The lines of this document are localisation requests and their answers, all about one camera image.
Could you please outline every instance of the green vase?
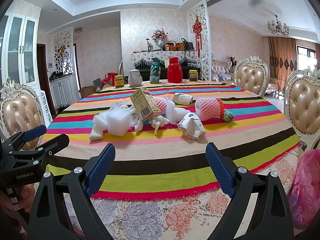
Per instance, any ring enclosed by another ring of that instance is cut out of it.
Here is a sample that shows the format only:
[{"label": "green vase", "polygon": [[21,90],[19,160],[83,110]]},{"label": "green vase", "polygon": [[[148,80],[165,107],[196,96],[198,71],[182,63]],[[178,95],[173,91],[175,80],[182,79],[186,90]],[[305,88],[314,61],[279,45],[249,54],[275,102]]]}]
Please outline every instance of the green vase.
[{"label": "green vase", "polygon": [[152,58],[152,65],[150,69],[150,84],[158,84],[160,81],[160,61],[157,58]]}]

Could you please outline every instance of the chandelier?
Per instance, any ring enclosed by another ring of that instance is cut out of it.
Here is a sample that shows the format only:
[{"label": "chandelier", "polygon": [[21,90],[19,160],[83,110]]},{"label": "chandelier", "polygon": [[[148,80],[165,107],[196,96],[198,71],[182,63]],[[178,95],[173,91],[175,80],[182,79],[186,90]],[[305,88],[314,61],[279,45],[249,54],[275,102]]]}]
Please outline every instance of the chandelier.
[{"label": "chandelier", "polygon": [[278,36],[282,35],[282,36],[288,36],[289,33],[290,33],[290,30],[289,30],[289,26],[287,26],[285,23],[283,24],[283,28],[282,28],[282,25],[281,25],[281,22],[278,21],[278,16],[275,15],[277,21],[276,21],[276,24],[275,24],[275,21],[272,20],[271,23],[270,21],[268,21],[268,30],[269,32],[271,32],[272,34],[277,34]]}]

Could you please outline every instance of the frosted glass cabinet door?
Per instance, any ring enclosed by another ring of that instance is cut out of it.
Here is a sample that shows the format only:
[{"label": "frosted glass cabinet door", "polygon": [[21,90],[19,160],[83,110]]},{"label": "frosted glass cabinet door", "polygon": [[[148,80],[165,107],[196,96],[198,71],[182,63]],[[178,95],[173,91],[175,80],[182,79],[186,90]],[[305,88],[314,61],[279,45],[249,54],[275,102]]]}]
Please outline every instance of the frosted glass cabinet door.
[{"label": "frosted glass cabinet door", "polygon": [[33,61],[33,36],[35,22],[26,20],[24,44],[22,45],[22,56],[24,60],[24,75],[26,84],[35,81],[34,61]]},{"label": "frosted glass cabinet door", "polygon": [[8,46],[8,76],[16,83],[22,83],[20,80],[19,66],[21,65],[21,44],[20,35],[22,34],[23,18],[13,16],[9,35]]},{"label": "frosted glass cabinet door", "polygon": [[4,30],[5,30],[7,21],[8,21],[7,15],[5,15],[0,21],[0,89],[2,88],[2,83],[5,83],[5,80],[2,80],[1,68],[4,67],[4,63],[2,64],[2,62],[4,62],[4,58],[2,58],[2,55],[4,55],[4,53],[2,54],[2,51],[4,52],[4,47],[5,47],[4,46]]}]

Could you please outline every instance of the red thermos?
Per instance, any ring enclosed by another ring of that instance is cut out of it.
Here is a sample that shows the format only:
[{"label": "red thermos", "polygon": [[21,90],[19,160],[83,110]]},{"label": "red thermos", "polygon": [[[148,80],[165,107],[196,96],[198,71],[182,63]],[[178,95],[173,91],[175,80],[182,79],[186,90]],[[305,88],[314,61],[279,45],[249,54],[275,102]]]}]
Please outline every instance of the red thermos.
[{"label": "red thermos", "polygon": [[182,82],[182,68],[179,64],[178,57],[169,58],[168,66],[168,82],[169,83],[181,83]]}]

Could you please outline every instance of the white carved partition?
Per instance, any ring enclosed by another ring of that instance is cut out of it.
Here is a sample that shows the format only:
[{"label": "white carved partition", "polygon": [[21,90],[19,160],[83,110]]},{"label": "white carved partition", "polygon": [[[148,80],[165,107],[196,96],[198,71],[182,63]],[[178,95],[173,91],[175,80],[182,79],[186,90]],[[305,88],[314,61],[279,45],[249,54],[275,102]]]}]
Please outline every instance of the white carved partition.
[{"label": "white carved partition", "polygon": [[[73,73],[73,27],[53,36],[55,70],[64,74]],[[59,49],[65,46],[63,54]]]},{"label": "white carved partition", "polygon": [[201,22],[202,33],[202,49],[200,51],[199,63],[201,65],[201,79],[205,81],[211,81],[211,39],[210,39],[210,25],[208,8],[205,0],[198,3],[192,9],[188,10],[188,31],[189,41],[193,42],[196,47],[196,37],[192,31],[192,26],[195,23],[196,15],[199,16],[199,22]]}]

